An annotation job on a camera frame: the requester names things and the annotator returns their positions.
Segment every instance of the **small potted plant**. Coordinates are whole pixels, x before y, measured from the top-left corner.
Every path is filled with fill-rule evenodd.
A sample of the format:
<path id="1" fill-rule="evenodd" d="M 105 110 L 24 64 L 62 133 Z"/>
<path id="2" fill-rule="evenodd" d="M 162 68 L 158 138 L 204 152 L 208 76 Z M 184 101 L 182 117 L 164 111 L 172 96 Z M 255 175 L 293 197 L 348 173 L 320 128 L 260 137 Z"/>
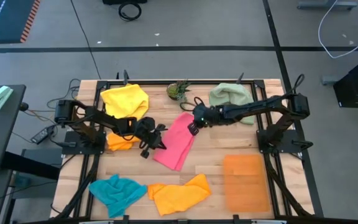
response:
<path id="1" fill-rule="evenodd" d="M 176 83 L 169 84 L 167 87 L 167 94 L 169 98 L 173 100 L 182 100 L 186 101 L 186 92 L 190 91 L 186 88 L 190 86 L 191 83 L 187 80 L 179 80 Z"/>

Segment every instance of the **gray floor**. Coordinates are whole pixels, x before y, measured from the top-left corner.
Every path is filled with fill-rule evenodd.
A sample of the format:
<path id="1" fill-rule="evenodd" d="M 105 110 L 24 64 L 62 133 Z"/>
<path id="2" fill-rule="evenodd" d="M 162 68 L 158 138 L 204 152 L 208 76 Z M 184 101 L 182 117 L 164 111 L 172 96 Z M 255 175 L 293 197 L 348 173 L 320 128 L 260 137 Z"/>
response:
<path id="1" fill-rule="evenodd" d="M 117 6 L 101 0 L 74 3 L 93 47 L 273 45 L 260 0 L 150 0 L 142 6 L 142 17 L 129 23 L 118 18 Z M 299 11 L 296 0 L 269 3 L 282 46 L 319 45 L 317 28 L 324 12 Z M 330 46 L 357 45 L 358 7 L 330 14 L 322 35 Z M 86 47 L 86 42 L 70 0 L 48 0 L 42 1 L 26 43 L 0 47 Z M 292 82 L 300 73 L 306 75 L 299 91 L 309 98 L 311 116 L 302 123 L 307 140 L 314 142 L 310 155 L 324 214 L 358 219 L 358 109 L 339 108 L 332 88 L 319 83 L 323 75 L 343 77 L 358 64 L 358 52 L 336 60 L 325 52 L 283 54 Z M 236 78 L 242 72 L 244 78 L 281 78 L 275 52 L 97 52 L 94 57 L 105 79 L 123 69 L 131 78 Z M 89 53 L 0 54 L 0 85 L 27 85 L 24 101 L 33 109 L 44 110 L 49 99 L 63 96 L 72 78 L 97 78 Z M 30 138 L 46 125 L 21 113 L 14 131 Z M 23 148 L 37 146 L 13 136 L 9 150 L 20 153 Z M 50 202 L 18 202 L 14 218 L 44 220 Z"/>

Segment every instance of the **light green towel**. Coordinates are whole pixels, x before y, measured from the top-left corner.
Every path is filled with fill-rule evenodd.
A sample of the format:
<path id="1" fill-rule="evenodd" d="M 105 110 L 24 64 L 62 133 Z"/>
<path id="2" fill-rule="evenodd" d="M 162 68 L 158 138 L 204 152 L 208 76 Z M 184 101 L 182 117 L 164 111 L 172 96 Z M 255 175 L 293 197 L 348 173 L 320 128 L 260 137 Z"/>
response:
<path id="1" fill-rule="evenodd" d="M 217 87 L 213 88 L 209 93 L 209 104 L 216 105 L 244 105 L 254 102 L 252 95 L 249 91 L 239 84 L 220 83 Z M 242 118 L 243 124 L 254 124 L 254 116 Z"/>

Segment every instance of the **pink towel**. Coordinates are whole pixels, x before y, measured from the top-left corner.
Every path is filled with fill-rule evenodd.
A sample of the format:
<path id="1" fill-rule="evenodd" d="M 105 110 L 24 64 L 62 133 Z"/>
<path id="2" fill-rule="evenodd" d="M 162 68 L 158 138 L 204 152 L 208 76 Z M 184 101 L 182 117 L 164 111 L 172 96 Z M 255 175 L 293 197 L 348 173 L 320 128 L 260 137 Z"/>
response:
<path id="1" fill-rule="evenodd" d="M 193 120 L 193 115 L 188 113 L 182 113 L 174 120 L 162 138 L 162 142 L 167 149 L 156 149 L 154 160 L 172 170 L 181 170 L 194 142 L 194 136 L 187 128 Z"/>

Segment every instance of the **cloth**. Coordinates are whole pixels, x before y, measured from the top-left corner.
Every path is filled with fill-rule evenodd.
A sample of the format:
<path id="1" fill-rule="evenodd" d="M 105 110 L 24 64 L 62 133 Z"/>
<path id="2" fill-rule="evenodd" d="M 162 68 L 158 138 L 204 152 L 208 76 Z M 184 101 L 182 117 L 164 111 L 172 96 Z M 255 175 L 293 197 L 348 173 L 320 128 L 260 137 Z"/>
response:
<path id="1" fill-rule="evenodd" d="M 252 95 L 240 84 L 220 83 L 209 92 L 209 104 L 211 106 L 225 104 L 244 105 L 252 102 L 254 102 Z M 254 119 L 254 116 L 250 116 L 242 118 L 240 122 L 253 125 Z"/>
<path id="2" fill-rule="evenodd" d="M 182 113 L 173 121 L 162 138 L 167 149 L 155 149 L 154 160 L 172 170 L 181 170 L 194 142 L 194 136 L 187 128 L 193 120 L 193 115 Z"/>
<path id="3" fill-rule="evenodd" d="M 106 205 L 109 218 L 114 218 L 125 215 L 125 209 L 143 197 L 147 187 L 131 179 L 119 178 L 116 174 L 109 180 L 93 182 L 89 191 Z"/>
<path id="4" fill-rule="evenodd" d="M 115 118 L 135 117 L 141 119 L 149 108 L 149 96 L 140 88 L 138 84 L 128 84 L 125 87 L 113 88 L 100 93 L 106 104 L 106 113 Z M 127 150 L 133 145 L 133 142 L 140 141 L 133 138 L 126 141 L 117 134 L 110 133 L 107 136 L 109 149 Z"/>
<path id="5" fill-rule="evenodd" d="M 231 212 L 268 212 L 269 193 L 260 154 L 226 155 L 223 159 L 226 208 Z"/>
<path id="6" fill-rule="evenodd" d="M 150 200 L 161 216 L 174 212 L 184 212 L 211 195 L 204 174 L 198 174 L 185 185 L 152 184 L 147 187 Z"/>

